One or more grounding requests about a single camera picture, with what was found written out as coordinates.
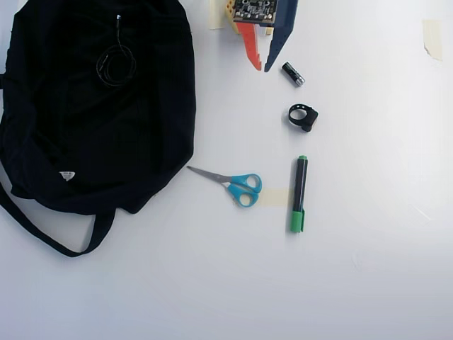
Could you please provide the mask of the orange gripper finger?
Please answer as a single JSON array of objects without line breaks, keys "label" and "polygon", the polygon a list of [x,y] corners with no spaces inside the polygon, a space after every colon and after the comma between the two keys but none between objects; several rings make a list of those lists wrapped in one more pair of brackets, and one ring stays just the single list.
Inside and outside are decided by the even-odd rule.
[{"label": "orange gripper finger", "polygon": [[237,23],[236,25],[243,38],[248,60],[256,70],[260,71],[262,64],[258,52],[256,27],[252,23]]}]

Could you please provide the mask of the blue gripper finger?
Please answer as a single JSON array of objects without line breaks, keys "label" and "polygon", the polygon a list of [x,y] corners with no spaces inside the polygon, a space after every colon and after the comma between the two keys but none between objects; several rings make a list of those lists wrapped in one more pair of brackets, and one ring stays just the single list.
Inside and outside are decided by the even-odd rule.
[{"label": "blue gripper finger", "polygon": [[298,0],[282,0],[277,2],[276,17],[273,24],[273,36],[270,42],[270,49],[264,72],[270,71],[293,31],[298,2]]}]

